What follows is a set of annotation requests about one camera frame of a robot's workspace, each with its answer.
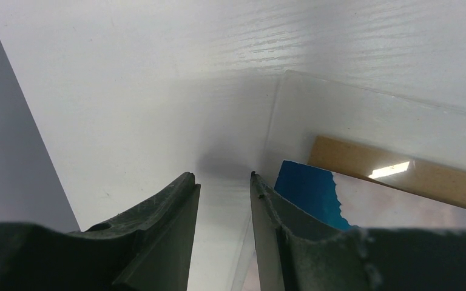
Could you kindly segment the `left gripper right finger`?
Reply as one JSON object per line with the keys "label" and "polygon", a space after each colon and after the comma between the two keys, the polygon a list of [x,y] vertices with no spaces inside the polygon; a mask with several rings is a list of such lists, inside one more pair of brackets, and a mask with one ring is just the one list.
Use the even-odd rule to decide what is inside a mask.
{"label": "left gripper right finger", "polygon": [[335,229],[251,174],[262,290],[466,290],[466,230]]}

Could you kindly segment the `clear acrylic sheet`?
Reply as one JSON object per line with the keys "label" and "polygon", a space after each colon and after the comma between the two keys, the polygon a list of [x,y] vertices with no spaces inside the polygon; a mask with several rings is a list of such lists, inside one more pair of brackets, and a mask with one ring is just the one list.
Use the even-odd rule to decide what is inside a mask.
{"label": "clear acrylic sheet", "polygon": [[[274,186],[283,161],[311,166],[317,136],[466,170],[466,113],[288,71],[275,97],[261,167],[253,173]],[[233,289],[262,290],[252,209]]]}

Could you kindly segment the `beach landscape photo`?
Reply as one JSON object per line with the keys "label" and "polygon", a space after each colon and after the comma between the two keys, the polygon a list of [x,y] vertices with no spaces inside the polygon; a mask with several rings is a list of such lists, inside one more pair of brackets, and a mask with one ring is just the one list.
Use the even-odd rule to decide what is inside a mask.
{"label": "beach landscape photo", "polygon": [[313,218],[341,231],[466,230],[466,209],[293,161],[283,161],[275,185],[268,185]]}

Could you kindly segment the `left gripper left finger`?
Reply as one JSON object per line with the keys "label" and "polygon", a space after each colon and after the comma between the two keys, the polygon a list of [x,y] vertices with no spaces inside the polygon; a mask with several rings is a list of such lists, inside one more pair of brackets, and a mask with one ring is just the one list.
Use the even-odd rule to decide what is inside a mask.
{"label": "left gripper left finger", "polygon": [[84,232],[0,222],[0,290],[186,290],[199,196],[186,172]]}

